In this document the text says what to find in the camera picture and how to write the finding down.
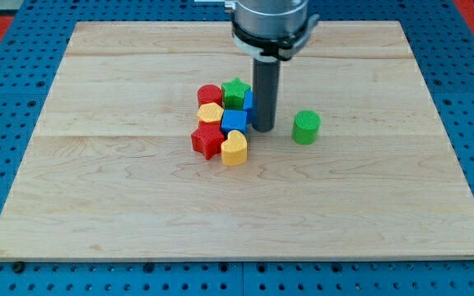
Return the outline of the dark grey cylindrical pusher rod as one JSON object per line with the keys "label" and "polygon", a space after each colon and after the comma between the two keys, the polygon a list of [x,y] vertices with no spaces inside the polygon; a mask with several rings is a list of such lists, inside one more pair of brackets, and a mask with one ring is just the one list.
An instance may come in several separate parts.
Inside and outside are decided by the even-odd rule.
{"label": "dark grey cylindrical pusher rod", "polygon": [[253,60],[252,125],[258,132],[274,128],[277,110],[280,62]]}

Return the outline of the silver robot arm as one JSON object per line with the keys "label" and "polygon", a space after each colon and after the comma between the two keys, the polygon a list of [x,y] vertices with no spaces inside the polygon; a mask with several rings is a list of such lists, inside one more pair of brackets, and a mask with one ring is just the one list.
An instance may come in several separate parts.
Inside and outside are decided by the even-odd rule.
{"label": "silver robot arm", "polygon": [[308,43],[320,15],[309,13],[309,0],[194,0],[195,6],[219,6],[230,15],[235,45],[253,59],[251,124],[270,132],[276,122],[281,64]]}

